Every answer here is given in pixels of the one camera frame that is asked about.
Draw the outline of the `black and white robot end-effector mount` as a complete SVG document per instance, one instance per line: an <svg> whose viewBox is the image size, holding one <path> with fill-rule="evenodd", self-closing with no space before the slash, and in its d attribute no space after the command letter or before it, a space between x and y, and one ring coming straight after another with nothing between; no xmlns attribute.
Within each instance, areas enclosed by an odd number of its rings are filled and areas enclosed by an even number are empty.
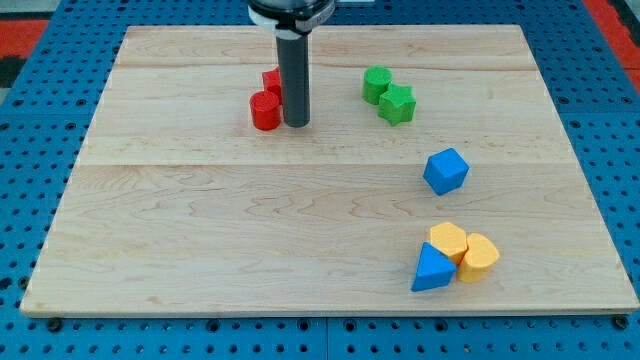
<svg viewBox="0 0 640 360"><path fill-rule="evenodd" d="M248 0L252 22L280 39L298 39L325 23L334 0Z"/></svg>

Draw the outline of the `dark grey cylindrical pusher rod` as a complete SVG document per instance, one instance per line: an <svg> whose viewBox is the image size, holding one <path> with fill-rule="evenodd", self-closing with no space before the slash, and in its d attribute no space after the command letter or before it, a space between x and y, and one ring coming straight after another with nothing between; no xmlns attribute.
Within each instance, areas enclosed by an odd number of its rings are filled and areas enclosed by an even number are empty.
<svg viewBox="0 0 640 360"><path fill-rule="evenodd" d="M276 47L284 121L293 128L305 127L310 122L308 38L277 38Z"/></svg>

